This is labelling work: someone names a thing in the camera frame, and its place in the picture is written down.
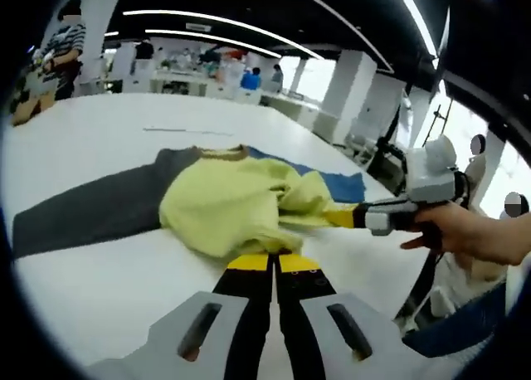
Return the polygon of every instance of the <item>gray garment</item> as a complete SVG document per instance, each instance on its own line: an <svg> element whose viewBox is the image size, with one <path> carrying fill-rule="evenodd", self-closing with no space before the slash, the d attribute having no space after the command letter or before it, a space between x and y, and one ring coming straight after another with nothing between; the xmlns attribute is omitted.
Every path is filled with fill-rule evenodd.
<svg viewBox="0 0 531 380"><path fill-rule="evenodd" d="M152 164L80 185L18 213L13 255L20 258L159 229L158 206L164 194L200 157L198 148L163 149Z"/></svg>
<svg viewBox="0 0 531 380"><path fill-rule="evenodd" d="M280 88L282 88L282 84L284 83L284 73L282 73L282 71L275 71L275 73L273 73L273 77L271 77L271 81L279 83Z"/></svg>

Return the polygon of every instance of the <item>blue garment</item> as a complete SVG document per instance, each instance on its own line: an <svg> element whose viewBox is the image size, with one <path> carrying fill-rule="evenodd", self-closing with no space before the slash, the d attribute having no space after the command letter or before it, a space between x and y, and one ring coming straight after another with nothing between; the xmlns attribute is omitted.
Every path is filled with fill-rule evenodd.
<svg viewBox="0 0 531 380"><path fill-rule="evenodd" d="M529 378L529 318L531 274L526 278L518 302L496 328L494 337L455 380Z"/></svg>
<svg viewBox="0 0 531 380"><path fill-rule="evenodd" d="M252 158L274 158L281 162L289 164L300 175L304 175L309 171L314 171L313 168L304 166L303 164L295 164L288 162L283 158L277 158L271 154L263 153L258 149L249 147L249 155ZM332 199L338 203L360 203L365 200L365 184L363 183L363 176L357 173L351 176L342 174L321 173L324 183L332 195Z"/></svg>
<svg viewBox="0 0 531 380"><path fill-rule="evenodd" d="M402 341L425 357L443 357L486 340L504 318L505 283L462 306L452 316L408 334Z"/></svg>
<svg viewBox="0 0 531 380"><path fill-rule="evenodd" d="M260 87L260 76L246 72L241 78L240 87L246 90L258 90L258 87Z"/></svg>

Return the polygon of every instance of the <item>person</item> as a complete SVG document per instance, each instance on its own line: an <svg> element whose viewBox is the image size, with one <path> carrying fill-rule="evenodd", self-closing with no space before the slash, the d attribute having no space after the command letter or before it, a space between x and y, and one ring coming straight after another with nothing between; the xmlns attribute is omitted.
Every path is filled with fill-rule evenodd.
<svg viewBox="0 0 531 380"><path fill-rule="evenodd" d="M273 69L275 70L275 73L273 73L273 77L271 77L271 81L275 83L276 92L281 92L282 85L284 84L284 73L282 73L282 69L280 68L280 65L278 64L274 65Z"/></svg>
<svg viewBox="0 0 531 380"><path fill-rule="evenodd" d="M454 203L417 215L417 223L432 222L439 227L444 252L465 254L510 267L506 283L472 300L449 318L406 335L405 345L432 358L474 347L494 334L518 299L525 274L531 267L531 213L528 213L528 207L524 207L526 202L522 200L525 214L504 216L500 220L481 217ZM421 236L403 244L402 248L414 249L424 245Z"/></svg>
<svg viewBox="0 0 531 380"><path fill-rule="evenodd" d="M85 22L81 19L81 0L69 0L57 16L61 22L42 50L43 82L58 79L56 100L72 97L74 80L79 74L79 56L85 45Z"/></svg>
<svg viewBox="0 0 531 380"><path fill-rule="evenodd" d="M465 170L469 196L461 203L463 207L468 207L474 200L485 175L484 135L478 134L471 140L470 152L473 156ZM453 314L456 309L497 286L504 279L506 271L507 266L476 260L463 254L445 254L437 261L432 286L444 291L431 294L431 314L437 318Z"/></svg>
<svg viewBox="0 0 531 380"><path fill-rule="evenodd" d="M258 90L260 88L260 67L255 67L252 73L246 71L241 78L240 87L246 90Z"/></svg>
<svg viewBox="0 0 531 380"><path fill-rule="evenodd" d="M155 50L153 44L148 38L145 38L136 46L136 55L134 59L153 59Z"/></svg>

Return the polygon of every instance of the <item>blue shirt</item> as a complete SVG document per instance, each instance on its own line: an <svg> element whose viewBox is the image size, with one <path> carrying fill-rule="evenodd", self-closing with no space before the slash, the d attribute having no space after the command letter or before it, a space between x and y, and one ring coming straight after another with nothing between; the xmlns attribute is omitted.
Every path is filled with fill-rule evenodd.
<svg viewBox="0 0 531 380"><path fill-rule="evenodd" d="M240 87L246 90L258 90L258 87L260 87L260 76L246 72L241 78Z"/></svg>

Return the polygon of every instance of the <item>white column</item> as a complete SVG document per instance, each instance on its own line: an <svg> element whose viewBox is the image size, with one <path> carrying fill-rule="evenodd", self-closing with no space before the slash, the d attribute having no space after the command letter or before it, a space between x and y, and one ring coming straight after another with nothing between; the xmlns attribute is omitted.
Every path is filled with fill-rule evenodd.
<svg viewBox="0 0 531 380"><path fill-rule="evenodd" d="M306 62L308 60L301 59L299 62L299 65L297 66L297 69L295 70L295 75L293 76L293 82L291 83L290 91L296 92L297 88L299 87L300 83L300 77L302 77L302 74L304 73L304 67L306 66Z"/></svg>
<svg viewBox="0 0 531 380"><path fill-rule="evenodd" d="M479 207L481 200L485 197L487 189L496 174L496 169L499 167L501 154L504 152L505 147L505 142L499 139L490 129L487 131L485 139L485 175L481 179L474 200L470 202L474 207Z"/></svg>
<svg viewBox="0 0 531 380"><path fill-rule="evenodd" d="M246 66L250 67L260 67L261 56L255 52L248 52L246 57Z"/></svg>
<svg viewBox="0 0 531 380"><path fill-rule="evenodd" d="M67 1L59 1L53 18L46 28L41 46L45 46L48 43L51 35L58 28L59 21L57 20L57 13ZM85 49L81 56L81 61L94 60L101 55L105 38L104 34L107 32L107 27L109 26L109 21L117 2L118 0L81 0L81 16L86 25Z"/></svg>
<svg viewBox="0 0 531 380"><path fill-rule="evenodd" d="M364 52L342 51L321 109L339 118L333 142L343 144L373 83L377 64Z"/></svg>

